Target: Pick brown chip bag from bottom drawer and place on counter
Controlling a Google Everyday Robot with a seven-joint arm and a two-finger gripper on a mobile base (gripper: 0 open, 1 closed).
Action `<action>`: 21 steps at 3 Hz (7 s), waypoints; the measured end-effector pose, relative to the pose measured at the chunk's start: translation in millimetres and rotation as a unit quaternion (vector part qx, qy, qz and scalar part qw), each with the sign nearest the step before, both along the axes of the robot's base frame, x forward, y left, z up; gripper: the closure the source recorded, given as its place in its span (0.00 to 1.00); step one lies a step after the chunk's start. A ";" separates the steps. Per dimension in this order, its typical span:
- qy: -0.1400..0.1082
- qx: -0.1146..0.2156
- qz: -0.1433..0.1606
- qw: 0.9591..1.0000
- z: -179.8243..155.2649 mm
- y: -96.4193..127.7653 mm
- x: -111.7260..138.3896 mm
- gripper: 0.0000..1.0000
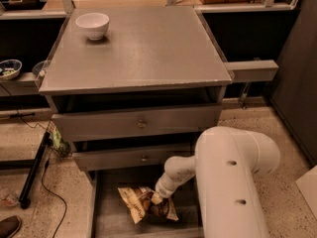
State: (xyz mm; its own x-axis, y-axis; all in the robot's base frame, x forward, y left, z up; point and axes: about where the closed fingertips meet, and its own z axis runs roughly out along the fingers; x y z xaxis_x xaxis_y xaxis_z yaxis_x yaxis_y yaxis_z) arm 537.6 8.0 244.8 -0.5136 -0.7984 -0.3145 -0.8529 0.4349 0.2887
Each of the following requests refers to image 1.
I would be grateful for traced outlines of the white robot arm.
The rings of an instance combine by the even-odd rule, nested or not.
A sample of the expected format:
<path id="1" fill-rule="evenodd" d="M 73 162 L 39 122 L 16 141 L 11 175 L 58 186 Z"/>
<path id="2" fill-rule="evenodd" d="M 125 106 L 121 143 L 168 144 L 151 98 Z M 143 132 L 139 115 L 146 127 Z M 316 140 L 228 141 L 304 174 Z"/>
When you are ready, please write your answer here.
<path id="1" fill-rule="evenodd" d="M 217 126 L 199 136 L 193 156 L 166 160 L 156 192 L 169 198 L 195 178 L 205 238 L 270 238 L 253 175 L 270 174 L 279 162 L 271 137 Z"/>

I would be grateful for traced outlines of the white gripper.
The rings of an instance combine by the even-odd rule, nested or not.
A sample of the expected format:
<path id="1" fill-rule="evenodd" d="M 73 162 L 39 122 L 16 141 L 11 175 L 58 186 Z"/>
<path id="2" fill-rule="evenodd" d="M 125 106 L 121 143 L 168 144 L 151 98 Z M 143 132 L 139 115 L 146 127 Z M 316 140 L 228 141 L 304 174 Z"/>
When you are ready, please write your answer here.
<path id="1" fill-rule="evenodd" d="M 153 194 L 151 202 L 155 205 L 162 203 L 163 198 L 171 197 L 178 188 L 175 180 L 169 176 L 161 176 L 156 183 L 156 192 Z"/>

